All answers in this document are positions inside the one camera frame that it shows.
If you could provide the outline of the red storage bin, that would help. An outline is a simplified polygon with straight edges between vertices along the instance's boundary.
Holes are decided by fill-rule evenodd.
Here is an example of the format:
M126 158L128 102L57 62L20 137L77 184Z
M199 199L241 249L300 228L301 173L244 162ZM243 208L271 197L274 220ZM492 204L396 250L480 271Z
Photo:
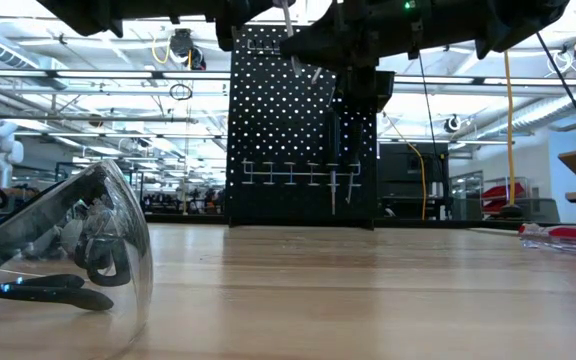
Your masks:
M482 213L484 215L499 215L501 209L508 204L510 185L497 185L486 190L482 196Z

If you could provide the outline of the red screwdriver marked 1/4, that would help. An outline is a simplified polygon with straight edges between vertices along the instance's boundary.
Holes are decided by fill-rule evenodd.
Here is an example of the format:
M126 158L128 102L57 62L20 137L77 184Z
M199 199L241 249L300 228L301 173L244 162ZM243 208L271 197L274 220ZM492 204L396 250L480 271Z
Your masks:
M541 225L520 222L484 222L469 227L469 230L509 236L523 248L548 249L576 255L576 224Z

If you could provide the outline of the black metal pegboard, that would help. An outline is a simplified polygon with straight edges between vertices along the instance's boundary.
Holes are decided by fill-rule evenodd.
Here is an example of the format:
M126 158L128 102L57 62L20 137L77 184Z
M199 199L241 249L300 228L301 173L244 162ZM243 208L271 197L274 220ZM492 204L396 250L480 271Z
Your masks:
M278 25L248 25L238 31L231 58L227 133L225 214L234 218L374 219L377 216L376 111L362 109L363 131L352 200L346 202L348 181L336 190L336 215L331 213L330 187L261 184L243 185L241 162L265 161L326 164L326 112L340 122L339 164L348 165L349 111L333 98L337 75L323 71L311 85L316 69L302 65L296 77L289 60L256 56L247 39L279 42L286 30Z

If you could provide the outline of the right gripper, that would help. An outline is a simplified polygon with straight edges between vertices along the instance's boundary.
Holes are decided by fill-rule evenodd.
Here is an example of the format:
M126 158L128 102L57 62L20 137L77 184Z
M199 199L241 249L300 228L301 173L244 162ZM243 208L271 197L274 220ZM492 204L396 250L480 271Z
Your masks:
M347 0L352 42L341 40L341 8L329 7L308 27L280 42L284 58L322 68L375 67L379 59L471 40L478 32L478 0Z

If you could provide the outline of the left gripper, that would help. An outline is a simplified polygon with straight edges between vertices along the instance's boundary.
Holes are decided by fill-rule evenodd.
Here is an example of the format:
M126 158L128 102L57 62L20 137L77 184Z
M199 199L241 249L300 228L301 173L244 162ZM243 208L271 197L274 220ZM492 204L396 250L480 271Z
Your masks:
M291 7L293 0L224 0L218 15L218 0L122 0L122 16L130 19L203 16L215 22L217 43L221 50L234 48L234 33L245 23L272 7Z

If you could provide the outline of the clear safety glasses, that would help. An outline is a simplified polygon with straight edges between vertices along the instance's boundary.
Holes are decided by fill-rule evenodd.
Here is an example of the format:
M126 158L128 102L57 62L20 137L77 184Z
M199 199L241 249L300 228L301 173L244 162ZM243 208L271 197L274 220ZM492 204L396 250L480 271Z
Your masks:
M92 164L0 223L0 360L115 360L143 332L148 225L119 167Z

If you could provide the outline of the black cabinet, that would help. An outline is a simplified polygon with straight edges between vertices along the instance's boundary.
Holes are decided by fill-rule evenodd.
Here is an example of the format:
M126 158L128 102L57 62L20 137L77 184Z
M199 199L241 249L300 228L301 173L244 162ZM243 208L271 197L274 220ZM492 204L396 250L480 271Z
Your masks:
M448 144L388 142L379 144L378 204L387 217L449 218Z

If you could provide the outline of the black aluminium table frame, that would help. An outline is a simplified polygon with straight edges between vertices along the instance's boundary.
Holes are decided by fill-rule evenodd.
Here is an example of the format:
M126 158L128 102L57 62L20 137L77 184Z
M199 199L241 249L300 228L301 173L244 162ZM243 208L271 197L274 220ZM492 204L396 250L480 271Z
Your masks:
M179 215L146 214L148 223L156 224L194 224L237 226L294 226L294 227L345 227L374 230L376 228L428 228L428 229L492 229L518 231L523 224L516 220L474 221L474 220L405 220L393 217L374 219L272 219L272 218L234 218L222 215Z

